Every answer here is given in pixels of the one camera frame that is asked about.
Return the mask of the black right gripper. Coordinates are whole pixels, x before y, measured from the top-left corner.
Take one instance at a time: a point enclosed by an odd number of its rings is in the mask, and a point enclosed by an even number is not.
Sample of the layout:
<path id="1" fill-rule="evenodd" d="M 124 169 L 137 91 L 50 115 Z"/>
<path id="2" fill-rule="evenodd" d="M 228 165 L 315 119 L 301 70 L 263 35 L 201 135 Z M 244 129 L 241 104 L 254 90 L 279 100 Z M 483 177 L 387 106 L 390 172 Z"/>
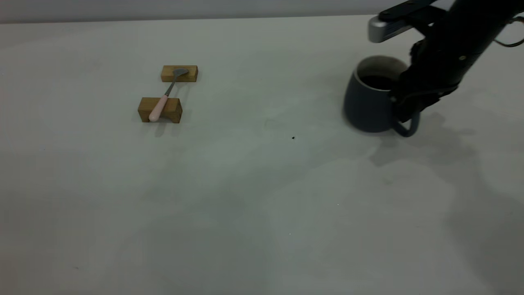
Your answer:
<path id="1" fill-rule="evenodd" d="M 427 36 L 413 45 L 410 55 L 411 65 L 399 78 L 399 92 L 391 91 L 392 114 L 400 123 L 458 88 L 471 68 L 471 37 Z"/>

